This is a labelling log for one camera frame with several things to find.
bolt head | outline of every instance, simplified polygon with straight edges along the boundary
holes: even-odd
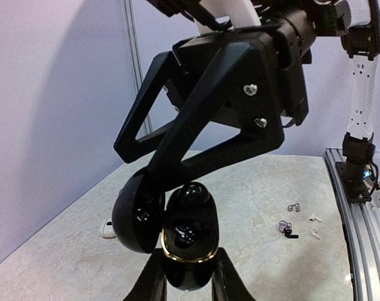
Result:
[[[267,125],[268,125],[268,120],[265,119],[265,118],[256,118],[254,120],[254,123],[260,129],[265,129],[267,127]]]
[[[248,96],[254,96],[257,94],[257,91],[258,91],[258,87],[257,85],[255,84],[251,84],[251,85],[245,85],[243,87],[243,91],[246,93],[246,95]]]

glossy black plastic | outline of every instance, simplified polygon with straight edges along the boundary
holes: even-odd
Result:
[[[216,252],[218,214],[214,198],[204,185],[192,182],[172,194],[162,239],[166,250],[185,262],[204,260]]]
[[[198,290],[205,286],[215,268],[215,258],[202,263],[182,263],[164,258],[167,281],[180,290]]]
[[[113,230],[128,249],[152,253],[162,229],[165,194],[151,185],[145,169],[120,191],[112,211]]]

blue led light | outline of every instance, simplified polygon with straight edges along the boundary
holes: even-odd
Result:
[[[371,172],[370,171],[365,171],[364,174],[363,174],[363,177],[364,179],[368,178],[371,176]]]

white wall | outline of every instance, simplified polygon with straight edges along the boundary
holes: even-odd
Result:
[[[170,50],[180,40],[196,36],[197,31],[195,25],[181,16],[169,19],[145,0],[133,2],[145,74],[156,54]],[[352,75],[347,55],[339,38],[319,38],[312,52],[314,63],[305,66],[310,113],[301,127],[286,130],[285,142],[274,153],[321,156],[326,147],[342,145],[351,107]],[[380,66],[376,90],[375,143],[380,150]],[[157,103],[151,112],[154,128],[176,116],[166,96],[158,100],[161,103]],[[194,143],[193,149],[203,150],[236,134],[234,129],[221,127],[208,125]]]
[[[130,68],[120,0],[0,1],[0,262],[122,163]]]

marble-patterned surface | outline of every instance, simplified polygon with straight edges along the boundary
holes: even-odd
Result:
[[[124,165],[61,213],[0,265],[2,300],[123,300],[148,256],[99,235],[126,180],[149,156]],[[200,179],[218,207],[221,241],[259,301],[353,300],[349,261],[335,197],[322,158],[264,155]],[[288,213],[299,202],[300,213]],[[309,234],[309,214],[321,240]],[[276,224],[293,223],[298,240]],[[210,284],[168,300],[211,300]]]

